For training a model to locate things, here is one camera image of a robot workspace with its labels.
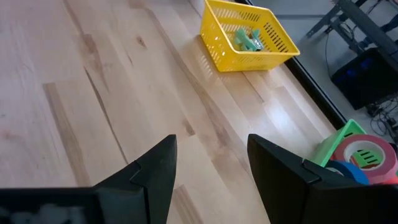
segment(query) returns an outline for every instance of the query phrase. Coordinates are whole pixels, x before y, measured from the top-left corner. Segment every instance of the yellow basket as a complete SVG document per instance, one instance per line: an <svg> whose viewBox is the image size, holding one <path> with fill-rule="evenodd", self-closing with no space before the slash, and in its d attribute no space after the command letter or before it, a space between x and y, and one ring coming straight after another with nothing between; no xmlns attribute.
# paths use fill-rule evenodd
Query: yellow basket
<svg viewBox="0 0 398 224"><path fill-rule="evenodd" d="M235 31L260 29L260 52L234 49ZM220 72L270 70L300 51L269 9L227 1L205 0L200 35Z"/></svg>

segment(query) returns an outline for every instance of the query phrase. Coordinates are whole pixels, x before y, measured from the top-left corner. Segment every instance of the blue object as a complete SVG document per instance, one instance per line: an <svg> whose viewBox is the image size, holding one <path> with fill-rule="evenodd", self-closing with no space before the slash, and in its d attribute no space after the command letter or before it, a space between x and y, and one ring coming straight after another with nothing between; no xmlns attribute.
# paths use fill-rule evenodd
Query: blue object
<svg viewBox="0 0 398 224"><path fill-rule="evenodd" d="M340 173L341 175L353 179L357 181L360 184L366 184L369 185L369 180L366 177L365 173L359 168L356 167L354 164L351 164L349 162L345 161L329 161L325 168L331 168L328 169L330 171L335 172L337 170L337 173Z"/></svg>

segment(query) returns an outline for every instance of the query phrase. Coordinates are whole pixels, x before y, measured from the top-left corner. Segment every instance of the wooden tabletop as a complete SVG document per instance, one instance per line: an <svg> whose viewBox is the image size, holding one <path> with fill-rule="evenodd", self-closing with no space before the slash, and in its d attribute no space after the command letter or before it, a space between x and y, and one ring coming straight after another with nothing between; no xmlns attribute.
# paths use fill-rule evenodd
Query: wooden tabletop
<svg viewBox="0 0 398 224"><path fill-rule="evenodd" d="M91 186L177 134L169 223L267 223L249 133L334 129L283 65L217 72L201 0L0 1L0 186Z"/></svg>

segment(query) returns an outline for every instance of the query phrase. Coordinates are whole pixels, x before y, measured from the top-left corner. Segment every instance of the floor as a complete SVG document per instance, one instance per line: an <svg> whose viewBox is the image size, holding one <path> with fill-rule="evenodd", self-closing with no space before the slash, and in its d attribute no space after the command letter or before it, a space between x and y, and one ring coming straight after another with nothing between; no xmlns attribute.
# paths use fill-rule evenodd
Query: floor
<svg viewBox="0 0 398 224"><path fill-rule="evenodd" d="M285 66L217 72L198 36L202 9L1 1L1 187L95 185L174 133L169 223L267 223L248 134L309 157L335 130Z"/></svg>
<svg viewBox="0 0 398 224"><path fill-rule="evenodd" d="M317 32L311 39L307 39L305 34L332 9L331 1L323 0L251 0L255 5L267 7L278 17L284 29L288 32L297 47L301 50L301 55L296 57L297 60L305 67L307 72L312 76L320 88L326 93L333 104L338 108L340 113L348 120L355 119L369 134L377 135L384 130L380 130L376 122L372 123L366 110L354 110L348 100L340 92L340 90L331 82L330 76L339 68L347 64L356 57L347 43L335 32L330 32L327 46L327 63L325 57L326 35L323 31ZM376 2L376 0L368 0L361 6L364 12ZM379 26L388 23L392 17L398 13L398 6L392 1L381 1L374 8L369 17ZM354 24L347 20L347 24L353 28ZM360 29L355 29L355 39L361 41L365 35ZM398 29L387 33L392 40L398 39ZM387 135L381 136L387 141L392 139Z"/></svg>

